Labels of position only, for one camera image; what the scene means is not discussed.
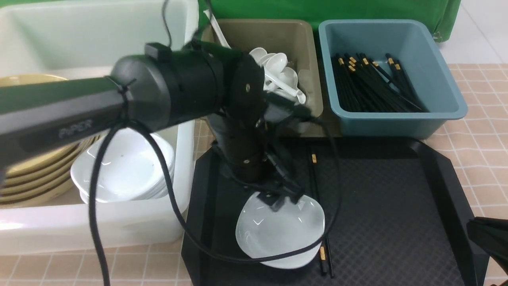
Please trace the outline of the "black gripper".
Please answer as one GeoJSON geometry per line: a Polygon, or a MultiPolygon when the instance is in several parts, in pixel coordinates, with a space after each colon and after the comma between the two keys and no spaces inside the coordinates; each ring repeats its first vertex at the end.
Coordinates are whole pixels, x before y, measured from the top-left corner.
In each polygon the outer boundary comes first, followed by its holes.
{"type": "Polygon", "coordinates": [[[225,177],[259,192],[273,211],[304,195],[294,161],[278,136],[306,116],[274,107],[223,108],[211,114],[212,148],[224,164],[225,177]]]}

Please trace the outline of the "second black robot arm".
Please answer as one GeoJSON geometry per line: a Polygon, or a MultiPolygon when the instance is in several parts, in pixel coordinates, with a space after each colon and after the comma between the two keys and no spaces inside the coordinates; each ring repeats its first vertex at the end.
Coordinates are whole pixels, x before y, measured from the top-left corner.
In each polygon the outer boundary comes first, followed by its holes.
{"type": "Polygon", "coordinates": [[[475,217],[466,223],[468,238],[508,273],[508,220],[475,217]]]}

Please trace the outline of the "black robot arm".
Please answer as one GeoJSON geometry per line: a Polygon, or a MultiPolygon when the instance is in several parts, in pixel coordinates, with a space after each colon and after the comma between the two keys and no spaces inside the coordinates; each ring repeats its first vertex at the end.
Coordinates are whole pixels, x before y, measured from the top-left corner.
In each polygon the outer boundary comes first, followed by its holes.
{"type": "Polygon", "coordinates": [[[232,178],[274,209],[303,195],[278,128],[308,121],[305,105],[267,91],[265,72],[241,50],[160,43],[120,58],[109,76],[1,88],[1,176],[11,165],[112,128],[153,133],[206,116],[232,178]]]}

